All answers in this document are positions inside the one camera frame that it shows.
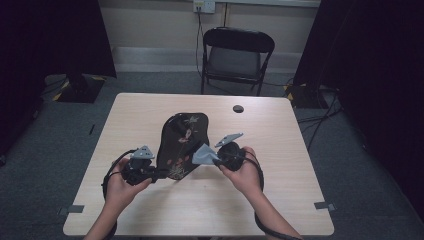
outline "forearm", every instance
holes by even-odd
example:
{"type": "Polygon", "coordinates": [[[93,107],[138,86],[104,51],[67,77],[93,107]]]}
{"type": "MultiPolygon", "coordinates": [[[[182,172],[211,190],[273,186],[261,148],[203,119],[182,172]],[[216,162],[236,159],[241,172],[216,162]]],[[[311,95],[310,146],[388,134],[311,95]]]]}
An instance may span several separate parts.
{"type": "Polygon", "coordinates": [[[265,227],[278,233],[286,234],[299,239],[302,238],[300,234],[274,208],[268,198],[261,191],[245,194],[245,196],[255,210],[259,220],[265,227]]]}
{"type": "Polygon", "coordinates": [[[84,237],[85,240],[104,239],[119,217],[120,211],[113,208],[103,207],[102,212],[96,222],[91,227],[90,231],[84,237]]]}

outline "chair backrest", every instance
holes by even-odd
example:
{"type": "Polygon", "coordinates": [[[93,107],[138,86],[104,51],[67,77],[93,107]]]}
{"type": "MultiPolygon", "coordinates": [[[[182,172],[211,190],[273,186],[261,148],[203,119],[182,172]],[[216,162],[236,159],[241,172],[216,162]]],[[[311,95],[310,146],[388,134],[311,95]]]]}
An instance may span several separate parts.
{"type": "Polygon", "coordinates": [[[203,48],[207,46],[239,51],[272,53],[274,40],[266,33],[229,27],[208,30],[203,36],[203,48]]]}

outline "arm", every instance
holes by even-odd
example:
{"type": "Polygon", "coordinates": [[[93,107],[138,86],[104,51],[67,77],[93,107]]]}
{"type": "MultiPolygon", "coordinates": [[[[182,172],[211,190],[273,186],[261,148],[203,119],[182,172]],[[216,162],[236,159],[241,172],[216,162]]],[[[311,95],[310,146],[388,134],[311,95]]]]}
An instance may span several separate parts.
{"type": "MultiPolygon", "coordinates": [[[[257,162],[252,148],[244,147],[244,150],[246,150],[246,158],[257,162]]],[[[236,172],[232,172],[222,165],[220,169],[231,180],[234,187],[246,197],[263,225],[275,232],[302,239],[300,234],[281,216],[262,192],[257,169],[252,163],[244,161],[241,168],[236,172]]],[[[268,234],[266,236],[267,239],[277,239],[268,234]]]]}
{"type": "MultiPolygon", "coordinates": [[[[124,158],[113,169],[120,172],[129,160],[124,158]]],[[[124,181],[120,173],[113,174],[107,186],[107,195],[103,209],[84,239],[104,239],[116,223],[122,211],[134,200],[137,193],[149,186],[152,179],[131,186],[124,181]]]]}

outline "baseboard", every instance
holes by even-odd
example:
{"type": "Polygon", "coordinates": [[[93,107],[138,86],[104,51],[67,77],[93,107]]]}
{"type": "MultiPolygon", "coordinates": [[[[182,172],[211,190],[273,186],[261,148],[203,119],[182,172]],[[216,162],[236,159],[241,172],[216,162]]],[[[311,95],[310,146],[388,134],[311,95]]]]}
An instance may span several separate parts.
{"type": "MultiPolygon", "coordinates": [[[[117,72],[193,72],[201,69],[202,52],[195,49],[114,47],[117,72]]],[[[267,72],[295,73],[302,53],[275,52],[267,72]]]]}

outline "gray carpet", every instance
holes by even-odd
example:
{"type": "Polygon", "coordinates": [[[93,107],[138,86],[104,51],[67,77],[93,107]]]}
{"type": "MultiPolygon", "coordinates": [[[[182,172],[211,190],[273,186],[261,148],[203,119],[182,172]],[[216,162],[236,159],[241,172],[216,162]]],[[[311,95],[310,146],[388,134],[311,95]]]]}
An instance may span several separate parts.
{"type": "MultiPolygon", "coordinates": [[[[291,77],[271,73],[265,82],[282,85],[291,77]]],[[[214,85],[236,95],[255,94],[247,85],[214,85]]],[[[219,88],[206,86],[205,93],[231,94],[219,88]]],[[[199,94],[200,81],[194,72],[119,73],[117,79],[106,81],[93,104],[59,103],[51,100],[55,92],[44,95],[38,118],[0,169],[0,239],[72,239],[63,234],[66,217],[57,212],[72,205],[114,98],[121,92],[199,94]]],[[[264,85],[261,95],[282,97],[284,91],[281,86],[264,85]]],[[[325,97],[330,101],[332,94],[325,97]]],[[[295,109],[298,119],[325,112],[295,109]]],[[[307,127],[313,123],[300,124],[307,145],[315,130],[307,127]]],[[[335,233],[323,239],[424,239],[422,222],[362,144],[360,131],[344,112],[324,121],[311,144],[310,156],[324,197],[337,207],[331,212],[335,233]]]]}

